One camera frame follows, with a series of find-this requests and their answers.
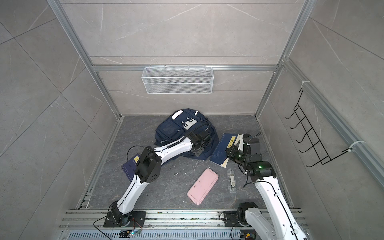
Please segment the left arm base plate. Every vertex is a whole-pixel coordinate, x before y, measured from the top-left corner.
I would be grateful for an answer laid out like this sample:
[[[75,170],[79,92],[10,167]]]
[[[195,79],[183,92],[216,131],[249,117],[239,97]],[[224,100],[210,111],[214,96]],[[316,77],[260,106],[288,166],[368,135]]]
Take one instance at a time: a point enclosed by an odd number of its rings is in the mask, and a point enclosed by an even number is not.
[[[104,221],[104,228],[133,228],[142,227],[146,219],[146,211],[133,211],[121,215],[117,211],[109,211]]]

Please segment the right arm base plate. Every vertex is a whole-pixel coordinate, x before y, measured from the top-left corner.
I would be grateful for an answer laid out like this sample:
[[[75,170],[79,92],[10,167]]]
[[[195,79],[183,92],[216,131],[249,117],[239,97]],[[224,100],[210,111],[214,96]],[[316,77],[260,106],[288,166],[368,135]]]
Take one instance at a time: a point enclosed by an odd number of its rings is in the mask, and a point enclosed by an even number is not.
[[[243,212],[239,211],[223,211],[220,213],[219,218],[224,221],[226,227],[247,227],[249,224],[246,222]]]

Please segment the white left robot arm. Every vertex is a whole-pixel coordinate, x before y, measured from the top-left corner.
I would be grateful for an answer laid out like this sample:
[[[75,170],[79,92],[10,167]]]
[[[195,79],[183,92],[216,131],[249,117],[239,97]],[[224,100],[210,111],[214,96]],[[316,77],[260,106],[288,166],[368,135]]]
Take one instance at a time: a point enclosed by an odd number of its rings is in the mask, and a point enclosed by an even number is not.
[[[160,176],[164,163],[186,152],[192,152],[199,157],[212,145],[213,140],[209,129],[202,131],[196,129],[165,146],[145,147],[136,163],[135,174],[129,187],[118,201],[111,204],[106,220],[112,221],[113,226],[126,226],[132,217],[131,212],[138,198],[147,185]]]

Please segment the blue book yellow label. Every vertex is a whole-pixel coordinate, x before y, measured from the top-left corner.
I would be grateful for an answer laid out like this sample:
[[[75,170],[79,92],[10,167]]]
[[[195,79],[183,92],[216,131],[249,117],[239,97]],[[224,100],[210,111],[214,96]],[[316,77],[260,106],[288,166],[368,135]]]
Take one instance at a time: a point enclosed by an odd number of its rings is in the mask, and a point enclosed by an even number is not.
[[[244,135],[224,133],[211,155],[210,161],[220,167],[226,168],[229,162],[226,150],[233,146],[239,146],[239,142],[243,137]]]

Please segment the navy blue student backpack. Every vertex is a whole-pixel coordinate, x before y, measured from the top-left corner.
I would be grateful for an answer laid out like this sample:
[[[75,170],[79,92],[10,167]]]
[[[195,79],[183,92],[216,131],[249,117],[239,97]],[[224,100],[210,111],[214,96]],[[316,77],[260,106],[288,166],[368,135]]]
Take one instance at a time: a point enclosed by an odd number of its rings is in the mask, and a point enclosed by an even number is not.
[[[155,134],[155,146],[165,146],[176,140],[181,139],[185,134],[195,130],[200,126],[211,126],[211,135],[213,137],[212,153],[219,143],[219,137],[216,128],[211,121],[202,113],[193,109],[181,109],[174,112],[170,117],[165,119],[157,128]],[[191,152],[181,154],[181,156],[195,159],[207,160],[209,157],[194,157]]]

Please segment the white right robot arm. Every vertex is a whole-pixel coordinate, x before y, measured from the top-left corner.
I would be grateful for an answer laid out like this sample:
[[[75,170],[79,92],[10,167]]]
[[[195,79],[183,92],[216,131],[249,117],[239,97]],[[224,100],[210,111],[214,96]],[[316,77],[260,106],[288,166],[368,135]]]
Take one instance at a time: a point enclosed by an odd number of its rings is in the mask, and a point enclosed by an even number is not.
[[[271,222],[267,221],[255,203],[247,202],[238,207],[239,224],[251,226],[262,240],[307,240],[308,235],[284,198],[273,166],[262,159],[259,139],[249,134],[239,135],[226,149],[226,156],[251,178],[244,186],[255,185],[271,218]]]

